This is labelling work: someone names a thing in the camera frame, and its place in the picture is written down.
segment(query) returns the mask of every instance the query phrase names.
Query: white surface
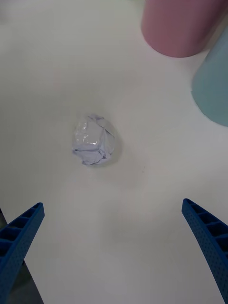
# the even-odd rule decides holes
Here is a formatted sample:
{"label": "white surface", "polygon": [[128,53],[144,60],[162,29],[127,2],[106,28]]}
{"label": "white surface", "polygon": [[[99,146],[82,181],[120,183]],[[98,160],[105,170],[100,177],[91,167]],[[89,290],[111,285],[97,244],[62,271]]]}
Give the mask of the white surface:
{"label": "white surface", "polygon": [[[205,53],[172,59],[140,32],[143,0],[12,0],[0,17],[0,207],[42,201],[26,263],[45,304],[221,304],[181,214],[228,221],[228,129],[190,94]],[[77,117],[106,117],[116,161],[71,154]]]}

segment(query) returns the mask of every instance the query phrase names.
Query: crumpled paper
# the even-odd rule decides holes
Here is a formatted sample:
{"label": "crumpled paper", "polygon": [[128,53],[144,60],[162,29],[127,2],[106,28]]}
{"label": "crumpled paper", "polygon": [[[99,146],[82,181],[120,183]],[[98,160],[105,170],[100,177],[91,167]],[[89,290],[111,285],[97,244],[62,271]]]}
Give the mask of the crumpled paper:
{"label": "crumpled paper", "polygon": [[95,114],[83,117],[74,131],[72,150],[84,165],[99,165],[109,161],[114,151],[114,130],[111,124]]}

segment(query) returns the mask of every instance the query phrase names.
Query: perforated blue plastic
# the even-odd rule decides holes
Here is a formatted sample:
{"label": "perforated blue plastic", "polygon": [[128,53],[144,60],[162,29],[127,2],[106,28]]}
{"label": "perforated blue plastic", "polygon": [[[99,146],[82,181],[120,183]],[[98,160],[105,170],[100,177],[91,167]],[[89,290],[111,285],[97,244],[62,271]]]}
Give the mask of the perforated blue plastic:
{"label": "perforated blue plastic", "polygon": [[43,218],[38,203],[0,230],[0,304],[6,302]]}
{"label": "perforated blue plastic", "polygon": [[182,213],[228,304],[228,226],[190,199],[184,199]]}

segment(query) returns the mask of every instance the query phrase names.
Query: light blue cylinder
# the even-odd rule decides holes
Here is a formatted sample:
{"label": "light blue cylinder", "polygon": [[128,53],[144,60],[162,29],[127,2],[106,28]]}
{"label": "light blue cylinder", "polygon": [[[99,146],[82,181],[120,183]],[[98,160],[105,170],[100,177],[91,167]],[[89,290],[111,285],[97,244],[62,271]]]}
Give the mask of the light blue cylinder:
{"label": "light blue cylinder", "polygon": [[204,115],[228,126],[228,27],[196,72],[192,96]]}

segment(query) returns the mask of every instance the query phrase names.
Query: pink cup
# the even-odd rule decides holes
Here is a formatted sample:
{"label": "pink cup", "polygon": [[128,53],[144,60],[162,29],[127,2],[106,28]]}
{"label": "pink cup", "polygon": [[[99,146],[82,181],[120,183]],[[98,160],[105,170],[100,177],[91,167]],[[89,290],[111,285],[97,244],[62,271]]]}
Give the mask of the pink cup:
{"label": "pink cup", "polygon": [[227,0],[146,0],[142,34],[156,51],[171,57],[199,53]]}

